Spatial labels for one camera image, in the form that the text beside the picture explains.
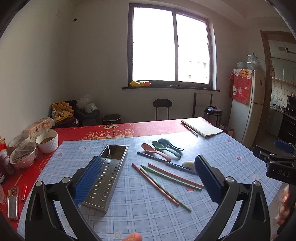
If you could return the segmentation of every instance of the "human hand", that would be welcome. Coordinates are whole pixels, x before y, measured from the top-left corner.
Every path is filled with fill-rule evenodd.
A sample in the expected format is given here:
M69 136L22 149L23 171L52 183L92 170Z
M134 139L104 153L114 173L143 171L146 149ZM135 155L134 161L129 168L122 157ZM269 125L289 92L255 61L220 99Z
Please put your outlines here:
M283 189L282 197L280 197L281 206L279 208L279 215L276 217L276 223L279 225L282 225L285 222L285 219L289 216L290 207L287 206L289 198L290 198L289 185L287 185Z
M142 241L142 236L138 233L132 233L125 237L122 241Z

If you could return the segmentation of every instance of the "notebook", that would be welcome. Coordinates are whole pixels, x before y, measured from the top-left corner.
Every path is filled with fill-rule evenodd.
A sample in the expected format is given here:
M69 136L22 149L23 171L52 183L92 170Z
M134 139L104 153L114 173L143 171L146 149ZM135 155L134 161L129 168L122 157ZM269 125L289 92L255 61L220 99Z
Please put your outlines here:
M203 137L209 137L223 132L223 130L212 126L202 117L183 119L181 121Z

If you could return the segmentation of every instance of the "bolt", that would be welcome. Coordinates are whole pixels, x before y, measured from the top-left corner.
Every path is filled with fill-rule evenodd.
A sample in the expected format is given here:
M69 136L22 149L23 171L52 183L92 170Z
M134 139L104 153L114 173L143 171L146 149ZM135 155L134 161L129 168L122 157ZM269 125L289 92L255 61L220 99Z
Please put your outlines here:
M68 183L70 180L71 180L70 177L64 177L64 178L62 179L62 182L63 182L63 183Z
M232 177L226 177L226 181L229 183L233 183L234 179Z
M40 186L42 185L42 181L37 181L37 182L35 183L35 185L36 185L36 187L40 187Z
M259 181L254 181L254 185L259 187L261 185L261 183Z

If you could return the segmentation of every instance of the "window frame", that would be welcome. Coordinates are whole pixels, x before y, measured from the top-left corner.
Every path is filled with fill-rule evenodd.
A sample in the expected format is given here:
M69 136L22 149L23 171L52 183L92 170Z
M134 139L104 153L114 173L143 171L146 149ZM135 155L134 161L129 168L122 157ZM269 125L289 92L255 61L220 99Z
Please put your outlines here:
M186 11L182 11L179 9L164 7L159 5L152 4L139 4L139 3L130 3L128 9L128 86L131 87L131 82L133 81L133 9L135 7L142 8L154 8L171 11L173 15L173 25L174 25L174 39L175 39L175 80L167 81L167 80L147 80L150 81L150 86L159 86L159 87L192 87L192 88L204 88L204 89L212 89L213 88L213 46L211 39L211 31L209 20L203 17L200 17L196 14L189 13ZM199 21L202 21L206 24L207 29L207 38L208 38L208 46L209 46L209 83L194 83L194 82L183 82L178 80L178 33L177 33L177 19L176 14L180 14L183 16L187 16Z

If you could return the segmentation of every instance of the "brown liquid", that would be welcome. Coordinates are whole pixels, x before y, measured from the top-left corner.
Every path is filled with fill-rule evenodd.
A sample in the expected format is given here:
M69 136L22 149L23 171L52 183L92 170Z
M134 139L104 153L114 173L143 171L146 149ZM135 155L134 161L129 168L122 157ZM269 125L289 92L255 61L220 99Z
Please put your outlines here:
M52 140L54 137L47 137L46 139L44 139L42 142L40 142L40 144L43 144L45 142L48 142L50 140Z

